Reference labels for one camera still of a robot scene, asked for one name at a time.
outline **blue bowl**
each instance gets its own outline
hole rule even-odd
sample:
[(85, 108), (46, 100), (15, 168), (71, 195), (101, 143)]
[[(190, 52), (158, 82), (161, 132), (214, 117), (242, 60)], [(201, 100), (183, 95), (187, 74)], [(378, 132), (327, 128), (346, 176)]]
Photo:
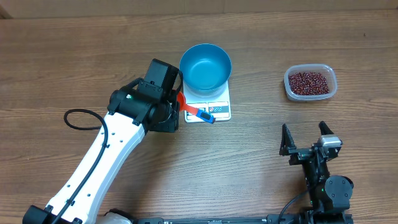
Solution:
[(184, 53), (180, 61), (180, 70), (187, 86), (200, 95), (209, 95), (228, 81), (232, 63), (221, 47), (199, 44)]

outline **scale platform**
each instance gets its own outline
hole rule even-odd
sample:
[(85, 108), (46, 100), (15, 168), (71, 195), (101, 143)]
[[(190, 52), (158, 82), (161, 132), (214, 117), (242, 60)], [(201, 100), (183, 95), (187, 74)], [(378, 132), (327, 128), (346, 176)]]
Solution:
[[(217, 121), (229, 121), (231, 119), (231, 101), (229, 100), (228, 82), (222, 89), (210, 96), (199, 96), (192, 92), (186, 84), (183, 84), (183, 93), (187, 104), (211, 113)], [(184, 118), (187, 123), (199, 123), (204, 120), (184, 111)]]

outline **wall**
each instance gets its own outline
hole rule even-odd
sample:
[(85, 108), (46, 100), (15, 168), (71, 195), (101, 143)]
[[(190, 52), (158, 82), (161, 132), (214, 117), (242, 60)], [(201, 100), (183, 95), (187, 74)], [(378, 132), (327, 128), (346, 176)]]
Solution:
[(398, 0), (0, 0), (3, 17), (395, 9)]

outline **wooden surface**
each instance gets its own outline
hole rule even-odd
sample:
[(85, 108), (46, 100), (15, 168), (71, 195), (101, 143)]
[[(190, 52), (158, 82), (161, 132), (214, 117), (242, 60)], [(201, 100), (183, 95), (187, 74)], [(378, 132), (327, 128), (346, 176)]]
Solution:
[(0, 0), (16, 19), (395, 9), (398, 0)]
[[(398, 218), (398, 11), (273, 12), (211, 16), (0, 21), (0, 222), (20, 223), (69, 179), (96, 131), (68, 128), (63, 113), (102, 115), (113, 90), (143, 76), (152, 58), (178, 65), (211, 42), (233, 61), (232, 120), (149, 133), (129, 156), (99, 214), (254, 217), (279, 213), (304, 190), (300, 166), (279, 156), (287, 123), (299, 147), (325, 120), (344, 141), (329, 162), (355, 183), (356, 223)], [(331, 100), (294, 103), (282, 84), (292, 65), (334, 68)], [(75, 124), (92, 126), (89, 116)], [(301, 200), (289, 209), (308, 205)]]

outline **bowl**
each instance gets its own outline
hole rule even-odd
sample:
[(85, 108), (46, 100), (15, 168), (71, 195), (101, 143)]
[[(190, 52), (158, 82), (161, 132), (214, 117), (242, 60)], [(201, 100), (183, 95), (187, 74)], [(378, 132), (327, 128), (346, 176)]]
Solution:
[[(326, 78), (329, 93), (322, 95), (297, 95), (291, 89), (289, 85), (289, 77), (298, 72), (317, 72), (322, 73), (322, 75)], [(337, 91), (337, 79), (336, 74), (331, 69), (330, 66), (325, 64), (305, 64), (305, 65), (294, 65), (291, 66), (285, 73), (285, 90), (287, 98), (292, 101), (314, 101), (314, 100), (324, 100), (327, 98), (331, 98)]]
[(180, 70), (189, 89), (201, 96), (222, 89), (232, 72), (228, 54), (219, 46), (199, 44), (188, 49), (181, 58)]

